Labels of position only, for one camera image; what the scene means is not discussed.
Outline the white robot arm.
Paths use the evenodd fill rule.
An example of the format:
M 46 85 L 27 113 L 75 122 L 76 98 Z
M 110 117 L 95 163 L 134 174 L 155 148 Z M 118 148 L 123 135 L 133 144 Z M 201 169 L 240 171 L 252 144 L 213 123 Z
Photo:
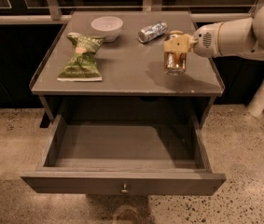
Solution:
M 264 61 L 264 6 L 255 16 L 203 25 L 192 35 L 171 31 L 164 40 L 164 72 L 186 71 L 187 54 L 206 58 L 238 56 Z M 257 117 L 264 111 L 264 80 L 247 109 Z

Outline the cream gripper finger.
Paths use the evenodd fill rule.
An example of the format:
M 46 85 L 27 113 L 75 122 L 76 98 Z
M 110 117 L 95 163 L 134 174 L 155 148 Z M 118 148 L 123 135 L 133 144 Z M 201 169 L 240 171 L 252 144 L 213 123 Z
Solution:
M 170 36 L 164 41 L 165 52 L 186 53 L 189 52 L 189 50 L 190 45 L 188 35 Z

